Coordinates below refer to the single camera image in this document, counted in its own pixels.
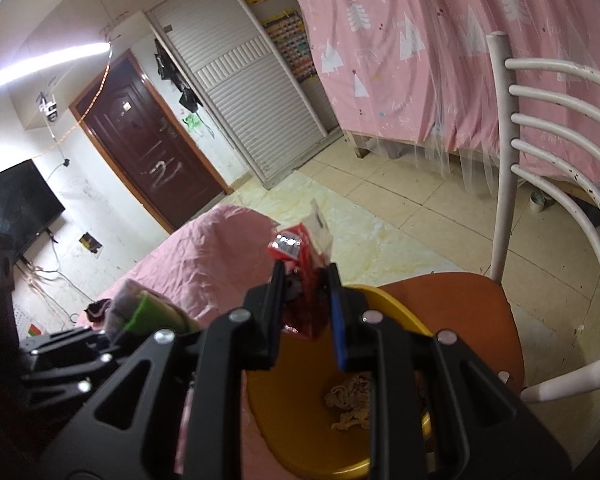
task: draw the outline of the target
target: chair backrest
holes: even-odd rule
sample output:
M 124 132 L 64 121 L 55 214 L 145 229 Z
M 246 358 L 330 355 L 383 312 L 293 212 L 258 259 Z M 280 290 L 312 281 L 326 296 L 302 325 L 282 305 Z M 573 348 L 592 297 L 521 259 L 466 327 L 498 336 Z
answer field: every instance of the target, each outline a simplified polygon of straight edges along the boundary
M 547 195 L 555 198 L 583 229 L 591 243 L 600 264 L 600 236 L 582 209 L 557 186 L 542 176 L 538 176 L 520 166 L 520 152 L 527 153 L 563 172 L 567 179 L 579 185 L 600 208 L 600 190 L 570 163 L 544 149 L 520 139 L 520 126 L 527 126 L 568 140 L 586 150 L 600 162 L 600 147 L 582 134 L 544 119 L 520 113 L 520 98 L 536 99 L 561 105 L 585 114 L 600 124 L 600 109 L 559 92 L 520 86 L 516 80 L 516 70 L 539 70 L 561 72 L 574 75 L 600 85 L 600 71 L 592 67 L 557 59 L 514 58 L 509 38 L 503 32 L 488 36 L 489 52 L 496 87 L 498 120 L 500 123 L 500 181 L 498 188 L 498 208 L 493 235 L 490 278 L 497 283 L 502 280 L 504 265 L 509 249 L 509 238 L 513 222 L 514 204 L 518 178 L 530 182 Z M 523 400 L 541 402 L 590 392 L 600 388 L 600 360 L 574 372 L 553 378 L 522 392 Z

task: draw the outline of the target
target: red snack package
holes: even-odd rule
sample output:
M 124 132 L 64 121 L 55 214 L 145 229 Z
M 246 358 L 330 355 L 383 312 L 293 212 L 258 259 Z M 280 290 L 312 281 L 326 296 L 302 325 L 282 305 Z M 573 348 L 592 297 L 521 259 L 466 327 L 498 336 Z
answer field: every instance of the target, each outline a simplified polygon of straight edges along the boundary
M 327 222 L 314 200 L 311 215 L 278 232 L 269 245 L 272 257 L 286 262 L 288 279 L 301 289 L 288 298 L 282 314 L 285 330 L 298 337 L 317 339 L 329 324 L 329 305 L 319 287 L 320 270 L 331 261 L 332 242 Z

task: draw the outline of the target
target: orange stool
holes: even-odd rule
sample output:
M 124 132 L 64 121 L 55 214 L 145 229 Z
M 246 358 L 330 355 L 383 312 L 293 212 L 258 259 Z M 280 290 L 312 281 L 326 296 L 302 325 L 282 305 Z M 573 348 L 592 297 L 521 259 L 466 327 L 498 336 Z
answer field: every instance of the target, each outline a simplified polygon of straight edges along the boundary
M 508 372 L 517 395 L 525 380 L 522 346 L 502 287 L 470 272 L 425 274 L 379 287 L 433 333 L 456 332 L 494 372 Z

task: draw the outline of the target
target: black metal bracket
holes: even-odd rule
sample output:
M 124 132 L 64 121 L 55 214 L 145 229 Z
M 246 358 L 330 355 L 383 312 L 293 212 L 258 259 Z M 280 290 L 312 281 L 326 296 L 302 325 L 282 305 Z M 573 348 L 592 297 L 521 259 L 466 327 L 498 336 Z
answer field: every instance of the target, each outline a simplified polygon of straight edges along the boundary
M 326 273 L 340 367 L 371 371 L 373 377 L 370 479 L 567 478 L 571 468 L 564 450 L 455 333 L 430 338 L 406 332 L 369 310 L 363 294 L 343 287 L 335 266 Z M 241 308 L 204 332 L 176 336 L 160 330 L 148 338 L 45 451 L 42 476 L 176 478 L 178 429 L 195 372 L 181 478 L 240 479 L 241 373 L 275 363 L 284 288 L 278 264 L 269 285 L 252 289 Z M 75 378 L 85 370 L 69 366 L 64 373 Z M 423 390 L 433 426 L 434 471 L 425 460 Z

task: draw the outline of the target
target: floor tile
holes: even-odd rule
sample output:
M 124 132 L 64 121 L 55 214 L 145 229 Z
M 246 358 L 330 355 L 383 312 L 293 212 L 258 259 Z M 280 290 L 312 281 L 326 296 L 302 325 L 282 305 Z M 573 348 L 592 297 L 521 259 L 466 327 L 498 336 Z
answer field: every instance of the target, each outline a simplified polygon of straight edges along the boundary
M 560 204 L 540 213 L 527 208 L 513 229 L 509 249 L 587 298 L 593 296 L 600 265 L 584 231 Z
M 332 259 L 345 284 L 378 286 L 460 270 L 425 244 L 297 171 L 273 187 L 256 210 L 282 225 L 293 225 L 310 212 L 314 199 L 333 235 Z
M 373 172 L 384 164 L 384 159 L 373 153 L 358 158 L 344 137 L 336 140 L 331 146 L 318 153 L 314 160 L 346 171 L 363 180 L 370 177 Z
M 360 184 L 347 198 L 395 227 L 404 224 L 420 208 L 415 202 L 369 182 Z
M 600 281 L 582 324 L 584 328 L 578 332 L 576 344 L 580 346 L 587 363 L 597 361 L 600 359 Z
M 511 303 L 573 341 L 583 323 L 589 300 L 540 267 L 509 251 L 502 286 Z
M 323 170 L 325 165 L 321 162 L 318 162 L 314 158 L 307 162 L 302 168 L 299 168 L 298 171 L 308 177 L 314 176 L 320 170 Z
M 526 209 L 529 194 L 530 188 L 527 186 L 518 189 L 514 225 Z M 455 174 L 448 179 L 424 205 L 493 240 L 497 200 L 489 195 L 479 196 L 466 192 L 461 175 Z
M 347 196 L 362 183 L 362 180 L 358 177 L 331 166 L 325 166 L 315 173 L 312 178 L 323 186 L 334 190 L 340 196 Z
M 254 208 L 254 206 L 267 195 L 267 190 L 262 187 L 260 181 L 253 177 L 234 190 L 231 195 L 222 199 L 222 203 L 241 205 Z
M 418 204 L 423 204 L 444 182 L 439 174 L 420 170 L 401 159 L 385 161 L 367 180 Z
M 510 305 L 525 360 L 525 384 L 533 386 L 554 377 L 571 351 L 571 342 L 517 304 Z
M 600 390 L 529 408 L 562 444 L 574 467 L 600 439 Z
M 491 240 L 424 207 L 400 230 L 469 272 L 483 274 L 491 263 Z

